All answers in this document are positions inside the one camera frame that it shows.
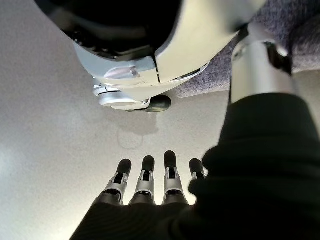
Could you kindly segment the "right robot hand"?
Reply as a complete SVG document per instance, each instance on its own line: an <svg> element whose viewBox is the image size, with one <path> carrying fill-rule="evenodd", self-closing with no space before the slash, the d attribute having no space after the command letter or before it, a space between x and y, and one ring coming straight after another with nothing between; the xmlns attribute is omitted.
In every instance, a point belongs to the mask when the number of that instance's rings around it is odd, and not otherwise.
<svg viewBox="0 0 320 240"><path fill-rule="evenodd" d="M175 154L164 155L163 205L141 189L119 197L130 172L123 160L72 235L74 240L317 240L320 137L297 93L291 61L273 36L244 26L232 53L229 100L218 144L190 162L189 205Z"/></svg>

